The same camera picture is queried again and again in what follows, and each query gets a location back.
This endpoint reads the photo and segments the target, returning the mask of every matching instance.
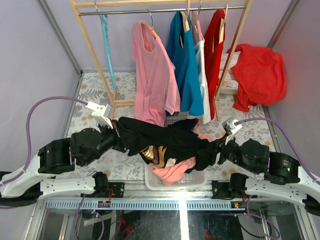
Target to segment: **white wall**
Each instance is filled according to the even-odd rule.
[[[320,176],[320,1],[303,0],[275,46],[284,58],[287,94],[269,107],[294,142],[308,168]],[[283,150],[293,154],[280,135]],[[315,217],[318,232],[320,218]]]
[[[26,117],[37,101],[71,96],[74,71],[37,1],[2,1],[0,7],[0,170],[27,158]],[[44,103],[31,118],[32,155],[60,137],[69,102]],[[3,240],[21,240],[34,206],[0,210]]]
[[[256,46],[267,46],[290,2],[291,0],[254,0],[239,42]],[[69,1],[47,0],[47,3],[82,69],[95,69],[96,67],[88,47],[69,6]],[[185,5],[138,6],[135,8],[112,8],[112,10],[141,10],[147,8],[172,9],[185,8],[186,5],[187,1]],[[202,7],[222,7],[225,5],[225,3],[210,3],[202,4]],[[244,3],[242,1],[229,3],[229,6],[243,5]],[[199,7],[199,4],[192,4],[191,7]],[[99,9],[99,11],[103,10],[110,11],[111,8]],[[82,9],[81,11],[91,12],[95,11],[95,9]],[[225,50],[227,50],[231,45],[241,12],[242,9],[233,9],[228,11],[226,19]],[[200,22],[203,34],[210,23],[213,13],[213,10],[200,12]],[[165,46],[167,45],[170,23],[174,14],[174,12],[152,14],[154,29],[162,39]],[[96,49],[102,68],[108,69],[99,17],[97,15],[83,16],[83,20],[89,32],[93,46]],[[114,70],[135,70],[135,63],[131,60],[131,28],[133,23],[138,20],[144,20],[151,24],[149,13],[110,15],[108,17],[110,55]]]

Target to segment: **red garment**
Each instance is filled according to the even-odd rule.
[[[214,98],[218,85],[220,62],[226,36],[226,27],[224,27],[223,41],[219,43],[221,19],[225,19],[225,11],[222,9],[214,12],[210,25],[204,35],[204,69],[208,83],[211,119],[215,117]]]
[[[268,106],[286,96],[287,81],[283,57],[271,48],[240,44],[237,64],[231,68],[239,82],[237,99],[233,107],[249,112],[249,106]]]

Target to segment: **blue shirt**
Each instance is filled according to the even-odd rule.
[[[181,98],[180,111],[189,111],[190,116],[202,116],[204,104],[199,84],[194,39],[191,29],[184,31],[183,17],[180,12],[176,12],[172,19],[166,51],[175,66],[174,75]]]

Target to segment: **white basket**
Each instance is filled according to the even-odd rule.
[[[191,173],[185,173],[183,178],[171,186],[165,186],[161,179],[150,170],[148,164],[144,165],[144,179],[147,188],[155,191],[199,188],[207,183],[206,171],[193,170]]]

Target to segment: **wooden clothing rack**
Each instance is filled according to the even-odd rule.
[[[232,56],[235,52],[236,46],[238,44],[238,40],[241,34],[241,31],[244,27],[246,18],[249,13],[249,9],[251,7],[253,0],[111,0],[111,1],[82,1],[77,2],[75,0],[69,0],[72,11],[74,13],[75,19],[80,27],[80,30],[82,32],[82,35],[84,37],[84,40],[90,50],[92,59],[94,61],[94,64],[96,66],[96,69],[99,73],[99,76],[102,80],[102,83],[104,85],[105,91],[109,97],[109,100],[111,104],[113,105],[111,118],[114,118],[116,107],[122,107],[122,106],[133,106],[135,104],[134,99],[129,100],[117,100],[117,88],[114,89],[113,94],[110,91],[110,88],[108,86],[106,77],[104,75],[104,72],[102,70],[102,67],[100,65],[100,62],[98,60],[97,54],[95,52],[94,46],[90,40],[88,31],[86,29],[86,26],[84,24],[84,21],[82,19],[82,16],[91,16],[91,15],[98,15],[98,14],[138,14],[138,13],[161,13],[161,12],[180,12],[180,11],[206,11],[206,10],[218,10],[218,9],[226,9],[226,7],[202,7],[202,3],[223,3],[223,2],[245,2],[243,6],[230,6],[228,7],[228,10],[231,9],[242,9],[242,14],[238,23],[238,26],[236,28],[233,41],[231,44],[231,51],[227,57],[220,81],[218,83],[215,95],[214,95],[214,108],[215,108],[215,114],[216,118],[219,121],[220,120],[220,113],[219,113],[219,107],[218,107],[218,98],[219,94],[221,92],[221,88],[224,84],[224,80],[227,74],[227,71],[229,69]],[[191,4],[200,4],[197,8],[190,8]],[[92,11],[92,12],[80,12],[79,9],[83,8],[102,8],[102,7],[131,7],[131,6],[150,6],[150,5],[176,5],[176,4],[187,4],[187,8],[176,8],[176,9],[156,9],[156,10],[128,10],[128,11]]]

